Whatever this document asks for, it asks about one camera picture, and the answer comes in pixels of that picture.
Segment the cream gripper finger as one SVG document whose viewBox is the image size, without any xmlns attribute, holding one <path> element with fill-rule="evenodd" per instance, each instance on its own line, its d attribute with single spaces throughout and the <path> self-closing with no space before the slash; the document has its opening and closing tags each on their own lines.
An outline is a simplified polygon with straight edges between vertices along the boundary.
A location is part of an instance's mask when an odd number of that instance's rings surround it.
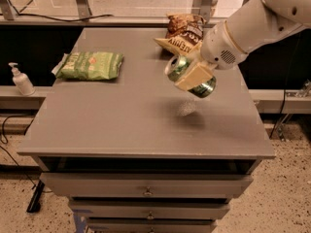
<svg viewBox="0 0 311 233">
<path fill-rule="evenodd" d="M 189 62 L 193 62 L 193 61 L 201 61 L 202 60 L 202 56 L 200 53 L 201 50 L 201 46 L 202 43 L 199 42 L 198 44 L 196 44 L 191 51 L 186 55 L 186 58 Z"/>
<path fill-rule="evenodd" d="M 215 64 L 206 61 L 191 64 L 190 69 L 182 75 L 176 82 L 175 86 L 183 91 L 188 91 L 202 83 L 206 83 L 213 78 Z"/>
</svg>

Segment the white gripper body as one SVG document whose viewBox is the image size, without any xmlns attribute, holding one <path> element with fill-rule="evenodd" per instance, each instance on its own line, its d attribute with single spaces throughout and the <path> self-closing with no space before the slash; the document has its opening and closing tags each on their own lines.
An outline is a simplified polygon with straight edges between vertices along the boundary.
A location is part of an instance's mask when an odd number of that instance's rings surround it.
<svg viewBox="0 0 311 233">
<path fill-rule="evenodd" d="M 243 62 L 248 56 L 233 40 L 226 22 L 220 22 L 207 31 L 200 52 L 205 60 L 224 70 Z"/>
</svg>

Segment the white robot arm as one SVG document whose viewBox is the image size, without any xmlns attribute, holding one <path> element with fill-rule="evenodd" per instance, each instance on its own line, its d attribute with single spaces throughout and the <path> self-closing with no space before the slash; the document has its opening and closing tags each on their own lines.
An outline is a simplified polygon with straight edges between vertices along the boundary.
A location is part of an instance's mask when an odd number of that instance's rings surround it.
<svg viewBox="0 0 311 233">
<path fill-rule="evenodd" d="M 174 84 L 188 91 L 206 83 L 215 68 L 230 69 L 254 50 L 311 26 L 311 0 L 249 0 L 209 29 L 190 66 Z"/>
</svg>

